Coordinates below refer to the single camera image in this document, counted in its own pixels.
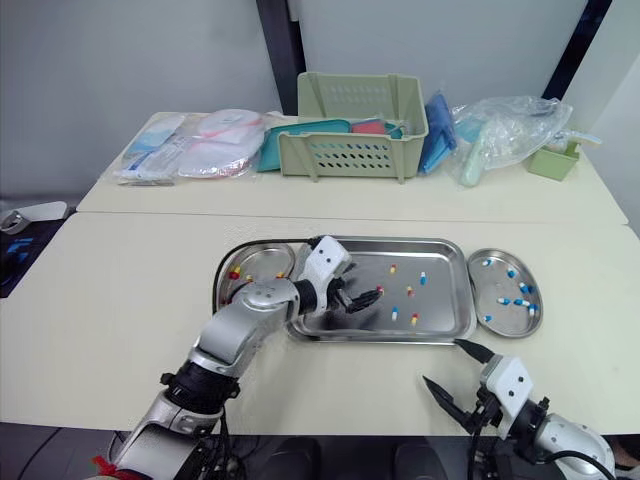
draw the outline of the table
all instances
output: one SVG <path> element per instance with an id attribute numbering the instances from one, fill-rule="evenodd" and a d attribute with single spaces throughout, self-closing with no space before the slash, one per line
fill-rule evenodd
<path id="1" fill-rule="evenodd" d="M 588 158 L 563 182 L 528 173 L 522 164 L 494 170 L 465 189 L 438 169 L 400 185 L 395 179 L 282 177 L 279 172 L 233 180 L 184 180 L 173 187 L 119 186 L 117 157 L 78 206 L 80 212 L 248 215 L 462 222 L 602 223 L 627 218 Z"/>
<path id="2" fill-rule="evenodd" d="M 541 328 L 471 337 L 523 358 L 533 397 L 601 433 L 640 431 L 640 242 L 626 226 L 80 213 L 1 305 L 0 420 L 131 429 L 210 312 L 214 267 L 249 239 L 321 233 L 498 247 L 540 285 Z M 456 347 L 310 344 L 275 334 L 228 402 L 233 433 L 458 435 L 420 375 L 473 407 L 481 366 Z"/>

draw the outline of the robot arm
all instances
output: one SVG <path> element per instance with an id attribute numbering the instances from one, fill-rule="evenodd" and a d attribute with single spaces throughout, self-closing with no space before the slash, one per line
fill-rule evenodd
<path id="1" fill-rule="evenodd" d="M 242 288 L 207 322 L 178 372 L 162 375 L 167 389 L 102 473 L 130 479 L 205 478 L 211 451 L 203 440 L 220 420 L 224 403 L 240 393 L 238 380 L 264 339 L 298 315 L 322 315 L 337 306 L 334 299 L 357 303 L 339 288 L 340 275 L 350 265 L 349 253 L 323 237 L 298 281 L 274 279 Z M 378 296 L 368 292 L 362 308 Z"/>
<path id="2" fill-rule="evenodd" d="M 533 382 L 519 358 L 494 354 L 467 340 L 455 340 L 455 343 L 486 365 L 480 374 L 475 411 L 462 411 L 440 385 L 426 377 L 424 380 L 438 404 L 468 433 L 479 435 L 490 423 L 498 429 L 500 438 L 513 440 L 514 451 L 532 464 L 543 455 L 557 454 L 560 457 L 556 465 L 569 480 L 603 477 L 593 463 L 576 458 L 576 452 L 595 460 L 609 473 L 614 472 L 613 452 L 600 435 L 586 425 L 575 424 L 560 415 L 547 415 L 548 398 L 537 404 L 529 399 Z"/>

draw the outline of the stainless steel tray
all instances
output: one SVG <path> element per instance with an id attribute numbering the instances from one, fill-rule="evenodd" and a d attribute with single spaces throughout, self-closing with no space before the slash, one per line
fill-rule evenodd
<path id="1" fill-rule="evenodd" d="M 449 344 L 471 335 L 476 326 L 471 284 L 464 255 L 456 245 L 440 239 L 335 238 L 356 263 L 343 277 L 347 293 L 356 297 L 381 286 L 384 295 L 355 314 L 339 310 L 322 317 L 301 317 L 288 326 L 294 337 Z"/>
<path id="2" fill-rule="evenodd" d="M 296 255 L 285 243 L 254 245 L 240 250 L 229 260 L 220 277 L 216 308 L 231 303 L 235 293 L 249 282 L 289 277 L 295 265 Z"/>
<path id="3" fill-rule="evenodd" d="M 518 258 L 502 250 L 478 250 L 469 257 L 469 276 L 480 325 L 511 338 L 526 337 L 538 329 L 542 294 Z"/>

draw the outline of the green container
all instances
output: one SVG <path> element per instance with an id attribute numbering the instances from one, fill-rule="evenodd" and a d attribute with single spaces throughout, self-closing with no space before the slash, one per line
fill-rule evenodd
<path id="1" fill-rule="evenodd" d="M 541 148 L 529 157 L 531 160 L 527 170 L 536 175 L 562 181 L 580 158 L 580 154 L 576 152 L 577 146 L 577 143 L 570 142 L 564 153 Z"/>
<path id="2" fill-rule="evenodd" d="M 415 176 L 429 128 L 420 81 L 402 75 L 298 76 L 300 122 L 342 118 L 351 122 L 380 116 L 403 123 L 402 138 L 357 133 L 305 133 L 278 137 L 283 175 L 395 177 Z"/>

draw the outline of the wall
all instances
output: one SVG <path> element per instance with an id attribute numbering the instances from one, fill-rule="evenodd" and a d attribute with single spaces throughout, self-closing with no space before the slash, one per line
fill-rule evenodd
<path id="1" fill-rule="evenodd" d="M 590 129 L 640 55 L 640 2 L 615 0 L 562 98 L 574 106 L 571 122 Z"/>
<path id="2" fill-rule="evenodd" d="M 279 109 L 254 0 L 0 0 L 0 194 L 80 198 L 156 111 Z"/>
<path id="3" fill-rule="evenodd" d="M 640 56 L 591 131 L 604 143 L 586 153 L 640 235 Z"/>
<path id="4" fill-rule="evenodd" d="M 640 2 L 614 0 L 563 101 L 603 140 L 585 152 L 640 234 Z"/>
<path id="5" fill-rule="evenodd" d="M 404 73 L 450 105 L 542 95 L 586 0 L 299 0 L 309 70 Z"/>

